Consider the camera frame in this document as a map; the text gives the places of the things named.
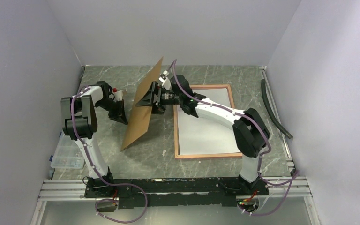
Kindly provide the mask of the brown backing board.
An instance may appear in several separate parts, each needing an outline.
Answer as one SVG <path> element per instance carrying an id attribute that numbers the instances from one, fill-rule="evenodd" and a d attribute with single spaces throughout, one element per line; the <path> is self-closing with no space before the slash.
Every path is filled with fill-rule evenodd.
<path id="1" fill-rule="evenodd" d="M 148 92 L 151 83 L 156 81 L 161 73 L 162 62 L 164 57 L 156 63 L 156 65 L 143 77 L 140 84 L 137 87 L 134 102 L 131 109 L 130 118 L 128 120 L 127 129 L 121 145 L 121 151 L 126 149 L 129 145 L 139 139 L 148 131 L 150 117 L 151 117 L 151 106 L 138 107 L 136 104 L 144 97 Z"/>

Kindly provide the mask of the seascape photo print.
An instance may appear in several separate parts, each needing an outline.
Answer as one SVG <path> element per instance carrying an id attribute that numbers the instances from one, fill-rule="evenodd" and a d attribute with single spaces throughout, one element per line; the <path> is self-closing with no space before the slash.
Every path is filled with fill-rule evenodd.
<path id="1" fill-rule="evenodd" d="M 234 108 L 230 85 L 192 85 L 196 93 Z M 232 129 L 211 120 L 187 115 L 173 106 L 175 158 L 241 157 Z"/>

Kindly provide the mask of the pink wooden picture frame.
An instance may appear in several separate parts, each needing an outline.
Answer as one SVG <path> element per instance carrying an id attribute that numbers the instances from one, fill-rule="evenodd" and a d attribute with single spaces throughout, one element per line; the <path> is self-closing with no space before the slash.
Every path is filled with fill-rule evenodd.
<path id="1" fill-rule="evenodd" d="M 176 159 L 241 157 L 233 129 L 205 118 L 185 114 L 173 107 Z"/>

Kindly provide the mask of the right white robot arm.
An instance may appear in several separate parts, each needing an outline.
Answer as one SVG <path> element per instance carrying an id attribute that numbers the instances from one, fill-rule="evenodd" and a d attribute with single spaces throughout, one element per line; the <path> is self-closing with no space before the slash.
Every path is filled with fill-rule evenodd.
<path id="1" fill-rule="evenodd" d="M 233 131 L 236 146 L 242 154 L 240 191 L 249 195 L 257 189 L 261 180 L 261 151 L 269 145 L 270 137 L 257 110 L 238 110 L 218 104 L 205 95 L 193 92 L 183 75 L 168 78 L 162 74 L 151 83 L 136 106 L 151 106 L 153 114 L 163 114 L 167 105 L 179 105 L 187 115 L 210 120 Z"/>

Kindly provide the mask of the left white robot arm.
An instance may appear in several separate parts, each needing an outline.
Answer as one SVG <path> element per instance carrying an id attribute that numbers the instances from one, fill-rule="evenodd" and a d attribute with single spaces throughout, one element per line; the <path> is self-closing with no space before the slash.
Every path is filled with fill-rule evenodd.
<path id="1" fill-rule="evenodd" d="M 60 101 L 62 130 L 80 149 L 88 168 L 88 185 L 97 186 L 104 197 L 115 192 L 115 183 L 109 166 L 103 159 L 94 134 L 98 130 L 96 108 L 107 111 L 108 118 L 121 124 L 128 124 L 125 115 L 124 90 L 117 90 L 104 81 L 80 88 L 71 97 Z"/>

